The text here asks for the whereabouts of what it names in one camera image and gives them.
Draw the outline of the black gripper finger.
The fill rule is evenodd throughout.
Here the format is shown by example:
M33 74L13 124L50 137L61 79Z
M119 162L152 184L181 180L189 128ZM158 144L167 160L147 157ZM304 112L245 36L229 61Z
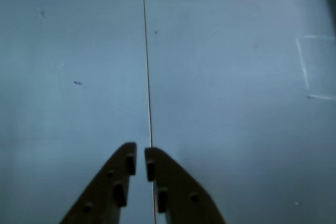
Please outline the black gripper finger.
M165 151L150 147L144 156L157 212L166 223L226 223L205 188Z
M130 177L135 175L135 142L121 145L63 217L61 223L119 223L127 206Z

